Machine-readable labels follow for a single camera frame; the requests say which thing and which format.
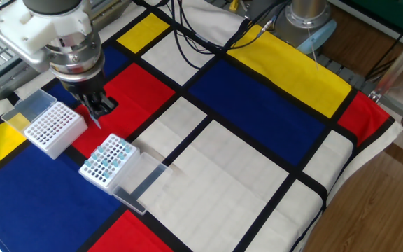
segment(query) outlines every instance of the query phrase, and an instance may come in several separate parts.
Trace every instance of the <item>mondrian pattern cloth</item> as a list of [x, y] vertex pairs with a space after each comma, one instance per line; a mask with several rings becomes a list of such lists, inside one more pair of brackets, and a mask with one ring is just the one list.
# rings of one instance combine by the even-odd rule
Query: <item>mondrian pattern cloth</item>
[[[247, 24], [201, 0], [183, 5], [217, 44]], [[362, 93], [271, 34], [210, 55], [177, 36], [196, 70], [171, 22], [165, 5], [132, 4], [101, 31], [106, 92], [119, 102], [101, 129], [49, 73], [0, 101], [1, 115], [43, 88], [88, 124], [51, 160], [0, 119], [1, 251], [300, 251], [344, 181], [400, 133]], [[110, 133], [173, 170], [144, 216], [78, 173]], [[150, 200], [160, 175], [151, 177], [129, 196]]]

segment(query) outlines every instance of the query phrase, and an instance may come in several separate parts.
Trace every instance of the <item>clear plastic lid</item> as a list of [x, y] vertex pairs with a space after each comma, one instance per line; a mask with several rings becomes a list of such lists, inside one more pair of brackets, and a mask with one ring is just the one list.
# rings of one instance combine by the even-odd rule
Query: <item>clear plastic lid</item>
[[113, 196], [142, 215], [162, 195], [171, 175], [172, 169], [142, 153], [137, 163], [116, 181]]
[[11, 111], [3, 114], [1, 119], [24, 134], [24, 129], [30, 126], [55, 102], [57, 102], [55, 97], [40, 89], [28, 98], [20, 100]]

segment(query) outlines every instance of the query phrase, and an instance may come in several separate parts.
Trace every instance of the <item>pipette tip box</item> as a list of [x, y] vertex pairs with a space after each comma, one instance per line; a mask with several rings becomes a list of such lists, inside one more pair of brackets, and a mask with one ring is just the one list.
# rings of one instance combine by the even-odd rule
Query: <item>pipette tip box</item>
[[97, 146], [78, 172], [139, 214], [158, 201], [172, 174], [170, 168], [115, 134]]
[[81, 115], [42, 90], [20, 100], [1, 118], [52, 159], [87, 129]]

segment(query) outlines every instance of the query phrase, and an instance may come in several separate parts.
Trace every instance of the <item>green panel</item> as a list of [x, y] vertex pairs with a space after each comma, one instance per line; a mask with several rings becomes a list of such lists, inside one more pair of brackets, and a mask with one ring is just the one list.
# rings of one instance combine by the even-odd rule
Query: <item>green panel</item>
[[379, 16], [403, 30], [403, 0], [351, 0], [353, 3]]

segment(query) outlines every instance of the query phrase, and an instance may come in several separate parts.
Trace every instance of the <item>blue object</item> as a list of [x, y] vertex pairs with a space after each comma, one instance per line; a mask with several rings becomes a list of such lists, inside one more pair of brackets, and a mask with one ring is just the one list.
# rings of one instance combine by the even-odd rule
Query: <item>blue object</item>
[[80, 103], [78, 100], [76, 100], [76, 98], [74, 98], [74, 96], [72, 96], [70, 92], [64, 89], [63, 85], [58, 80], [53, 81], [56, 81], [57, 84], [48, 90], [49, 95], [54, 96], [57, 98], [57, 101], [63, 102], [71, 108]]
[[123, 53], [119, 52], [111, 46], [107, 46], [104, 48], [104, 54], [104, 71], [106, 76], [110, 76], [129, 60]]
[[78, 169], [30, 145], [0, 170], [0, 240], [10, 251], [76, 251], [120, 206]]
[[189, 92], [292, 165], [299, 163], [325, 128], [223, 60]]
[[311, 37], [305, 40], [305, 42], [301, 43], [297, 50], [304, 54], [312, 53], [312, 45], [313, 50], [319, 49], [319, 47], [334, 33], [336, 28], [337, 23], [334, 20], [330, 20], [314, 34], [311, 34]]

